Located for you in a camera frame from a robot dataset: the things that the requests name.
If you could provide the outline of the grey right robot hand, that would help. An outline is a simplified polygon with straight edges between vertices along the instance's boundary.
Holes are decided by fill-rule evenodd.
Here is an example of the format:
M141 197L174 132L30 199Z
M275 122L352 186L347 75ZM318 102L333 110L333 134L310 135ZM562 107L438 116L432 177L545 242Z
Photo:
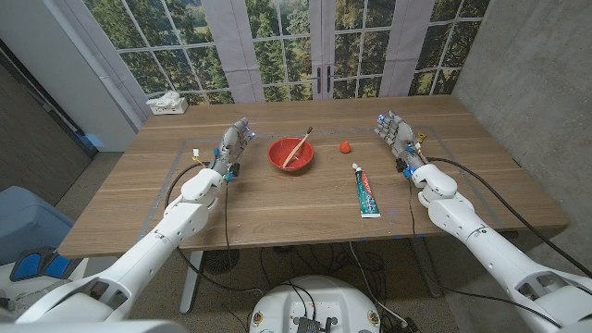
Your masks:
M387 143L395 157L397 171L405 178L410 179L416 169L427 164L412 127L392 111L378 116L375 133Z

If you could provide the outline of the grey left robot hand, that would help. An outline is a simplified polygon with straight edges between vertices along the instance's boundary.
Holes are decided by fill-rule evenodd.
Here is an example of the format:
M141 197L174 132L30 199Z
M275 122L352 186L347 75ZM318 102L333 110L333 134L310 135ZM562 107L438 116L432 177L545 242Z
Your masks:
M250 131L247 117L232 124L224 132L215 159L209 168L219 173L224 179L228 179L229 175L235 177L237 172L232 168L240 162L244 150L254 137L255 133Z

